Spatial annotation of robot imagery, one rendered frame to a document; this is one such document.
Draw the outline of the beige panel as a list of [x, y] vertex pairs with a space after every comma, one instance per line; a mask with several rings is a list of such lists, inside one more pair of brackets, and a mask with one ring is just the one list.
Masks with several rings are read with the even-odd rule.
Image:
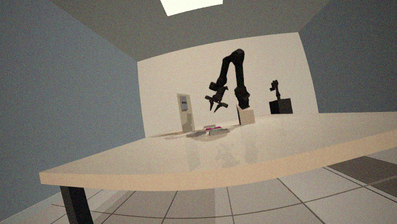
[[182, 132], [179, 134], [195, 130], [190, 95], [177, 93], [177, 101], [182, 125]]

